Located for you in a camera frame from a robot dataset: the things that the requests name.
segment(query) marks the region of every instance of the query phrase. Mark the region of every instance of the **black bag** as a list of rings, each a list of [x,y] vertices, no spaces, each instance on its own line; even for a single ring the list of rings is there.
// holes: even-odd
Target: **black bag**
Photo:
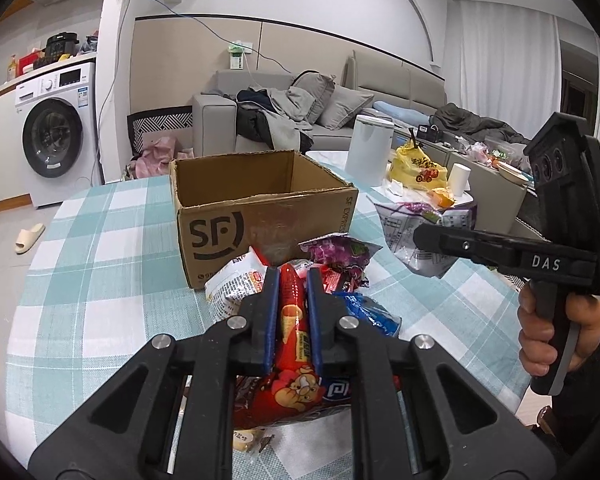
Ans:
[[[442,132],[434,124],[429,126],[428,124],[421,124],[418,126],[417,136],[419,139],[428,140],[429,142],[440,142],[442,140]]]

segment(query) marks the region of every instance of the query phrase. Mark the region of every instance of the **yellow plastic bag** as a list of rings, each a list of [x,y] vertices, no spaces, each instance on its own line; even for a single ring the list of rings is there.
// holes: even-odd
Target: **yellow plastic bag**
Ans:
[[[411,189],[427,191],[446,187],[446,168],[433,162],[422,151],[413,134],[407,144],[396,150],[389,176]]]

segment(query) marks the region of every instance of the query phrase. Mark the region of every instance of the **human hand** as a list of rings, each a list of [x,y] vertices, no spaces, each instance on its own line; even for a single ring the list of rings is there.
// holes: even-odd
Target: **human hand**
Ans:
[[[542,377],[549,372],[549,365],[558,358],[558,352],[549,345],[554,337],[554,326],[536,314],[536,297],[527,283],[520,291],[518,319],[522,330],[518,340],[522,345],[520,362],[532,376]],[[600,344],[600,300],[593,296],[567,297],[567,318],[580,325],[580,336],[569,363],[569,371],[580,368]]]

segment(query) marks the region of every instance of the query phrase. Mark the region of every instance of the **red sausage package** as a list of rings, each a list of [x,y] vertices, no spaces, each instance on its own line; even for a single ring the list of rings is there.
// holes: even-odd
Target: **red sausage package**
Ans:
[[[266,378],[237,379],[236,429],[309,420],[350,402],[348,381],[323,383],[314,371],[304,296],[302,280],[293,266],[285,264],[280,269],[281,333],[274,370]]]

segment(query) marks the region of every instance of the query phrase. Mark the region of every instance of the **snack bag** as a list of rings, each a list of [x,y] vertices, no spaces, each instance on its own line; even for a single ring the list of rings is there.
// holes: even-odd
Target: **snack bag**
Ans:
[[[346,270],[358,283],[362,281],[363,271],[371,258],[382,249],[379,245],[361,242],[345,233],[324,235],[298,246],[309,253],[312,262],[325,264],[336,270]]]
[[[238,378],[234,425],[240,430],[270,426],[317,406],[325,393],[311,363],[304,286],[290,264],[280,269],[280,331],[273,373]]]
[[[350,316],[368,320],[386,336],[399,336],[402,318],[389,314],[386,309],[371,298],[350,292],[334,292],[333,295],[339,296],[345,301]]]
[[[262,291],[267,267],[253,247],[234,258],[205,283],[206,300],[214,323],[238,314],[242,300]]]
[[[357,282],[352,279],[346,270],[335,270],[324,264],[314,264],[311,260],[291,260],[289,262],[296,270],[298,277],[304,283],[309,269],[315,267],[320,269],[324,291],[332,292],[353,292],[357,287]]]
[[[395,152],[389,180],[398,180],[406,187],[422,191],[446,187],[446,168],[433,162],[411,134],[411,140]]]
[[[380,217],[384,239],[391,252],[411,272],[427,278],[442,278],[458,258],[419,250],[413,241],[413,232],[424,223],[472,228],[471,209],[447,209],[439,212],[429,204],[421,202],[374,205]]]

